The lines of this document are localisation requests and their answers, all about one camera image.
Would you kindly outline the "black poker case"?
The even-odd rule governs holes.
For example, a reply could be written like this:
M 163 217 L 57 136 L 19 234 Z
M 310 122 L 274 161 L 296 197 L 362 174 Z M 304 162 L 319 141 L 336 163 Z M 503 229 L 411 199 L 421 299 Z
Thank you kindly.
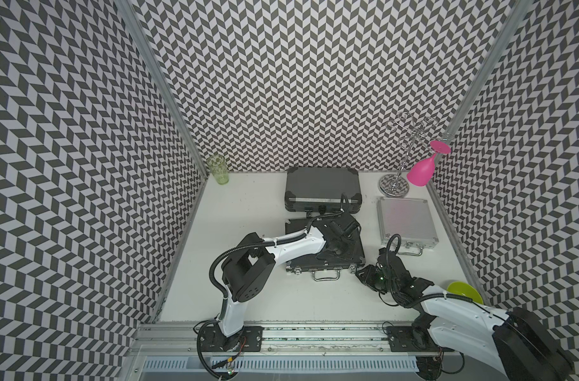
M 345 210 L 357 214 L 361 209 L 359 172 L 353 168 L 292 167 L 286 174 L 287 211 L 335 213 L 340 211 L 342 195 L 348 198 Z
M 322 233 L 341 233 L 341 237 L 326 244 L 316 253 L 299 257 L 286 263 L 287 273 L 300 275 L 310 272 L 316 281 L 338 280 L 341 270 L 351 274 L 365 266 L 365 253 L 361 241 L 361 226 L 351 214 L 340 217 L 317 218 L 312 230 Z

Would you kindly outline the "silver aluminium poker case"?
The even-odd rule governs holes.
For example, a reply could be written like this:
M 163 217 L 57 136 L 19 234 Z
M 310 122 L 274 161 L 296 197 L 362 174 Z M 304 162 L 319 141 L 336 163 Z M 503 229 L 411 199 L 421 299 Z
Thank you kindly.
M 377 201 L 381 244 L 386 245 L 394 234 L 401 236 L 402 249 L 419 249 L 411 255 L 419 257 L 424 249 L 439 243 L 429 202 L 422 198 L 379 198 Z

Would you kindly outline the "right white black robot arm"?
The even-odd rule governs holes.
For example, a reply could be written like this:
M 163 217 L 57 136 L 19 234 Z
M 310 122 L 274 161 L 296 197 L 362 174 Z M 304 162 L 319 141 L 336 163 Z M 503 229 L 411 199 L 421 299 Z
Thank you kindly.
M 486 306 L 412 276 L 399 257 L 400 243 L 400 235 L 392 235 L 376 264 L 356 276 L 378 295 L 391 296 L 392 306 L 419 311 L 411 324 L 413 346 L 454 350 L 509 380 L 567 380 L 573 374 L 570 354 L 537 314 L 522 307 Z

